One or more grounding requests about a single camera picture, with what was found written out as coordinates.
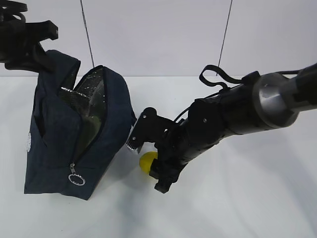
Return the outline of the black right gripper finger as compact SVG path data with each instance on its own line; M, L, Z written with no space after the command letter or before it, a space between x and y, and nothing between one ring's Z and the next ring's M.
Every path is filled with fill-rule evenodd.
M151 164L151 177L157 179L155 189L161 193L167 193L171 185L177 182L180 167L154 159Z

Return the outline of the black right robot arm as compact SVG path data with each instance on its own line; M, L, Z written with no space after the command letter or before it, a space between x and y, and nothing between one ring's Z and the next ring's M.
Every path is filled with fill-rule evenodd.
M150 171L157 180L155 189L168 192L191 160L221 140L288 127L300 112L316 107L316 65L294 71L292 77L283 71L253 72L234 87L225 86L213 96L196 99L165 142L156 144L158 158Z

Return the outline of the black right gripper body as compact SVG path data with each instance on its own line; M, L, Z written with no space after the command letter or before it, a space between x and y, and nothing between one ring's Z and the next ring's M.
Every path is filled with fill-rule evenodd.
M185 166L220 140L218 123L182 120L158 148L158 183L175 183Z

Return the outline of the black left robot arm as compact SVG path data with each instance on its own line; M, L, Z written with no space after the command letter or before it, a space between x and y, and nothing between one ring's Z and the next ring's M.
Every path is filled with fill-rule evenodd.
M27 22L23 14L27 11L25 3L0 2L0 62L7 70L52 73L56 65L41 41L58 39L58 27L50 20Z

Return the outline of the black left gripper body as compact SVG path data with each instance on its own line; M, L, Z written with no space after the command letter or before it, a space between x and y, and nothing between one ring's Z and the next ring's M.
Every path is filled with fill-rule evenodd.
M58 27L50 20L26 23L11 20L0 24L0 62L7 70L34 71L32 47L46 39L58 39Z

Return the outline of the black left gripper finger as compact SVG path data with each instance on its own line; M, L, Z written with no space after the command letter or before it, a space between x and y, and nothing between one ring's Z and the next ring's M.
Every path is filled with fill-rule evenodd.
M53 73L55 71L55 62L46 54L40 43L36 43L32 47L31 58L33 60L32 68L34 72L46 71Z

